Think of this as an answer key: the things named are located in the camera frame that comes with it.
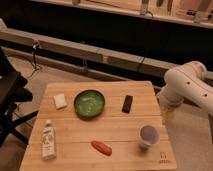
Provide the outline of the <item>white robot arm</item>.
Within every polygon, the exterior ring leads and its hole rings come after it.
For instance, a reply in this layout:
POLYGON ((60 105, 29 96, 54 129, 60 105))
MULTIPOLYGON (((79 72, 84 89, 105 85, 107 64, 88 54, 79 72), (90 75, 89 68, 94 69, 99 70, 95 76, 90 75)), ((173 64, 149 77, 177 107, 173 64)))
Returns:
POLYGON ((213 86, 204 82, 206 74, 205 65, 199 61, 169 69, 164 75, 165 86, 157 93, 160 107, 168 111, 188 99, 213 117, 213 86))

